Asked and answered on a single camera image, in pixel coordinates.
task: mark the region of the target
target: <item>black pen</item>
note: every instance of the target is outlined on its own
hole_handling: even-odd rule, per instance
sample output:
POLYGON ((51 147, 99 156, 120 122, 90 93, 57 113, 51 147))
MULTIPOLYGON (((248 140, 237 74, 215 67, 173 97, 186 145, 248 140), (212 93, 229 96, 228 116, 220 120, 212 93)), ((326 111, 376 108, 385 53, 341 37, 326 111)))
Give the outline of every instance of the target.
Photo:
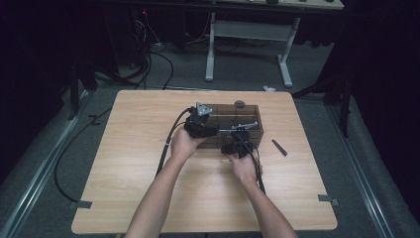
POLYGON ((284 149, 280 146, 280 145, 278 145, 278 143, 276 142, 276 141, 274 141, 274 140, 271 140, 273 143, 274 143, 274 145, 281 151, 281 153, 284 155, 284 156, 287 156, 287 152, 286 151, 284 151, 284 149))

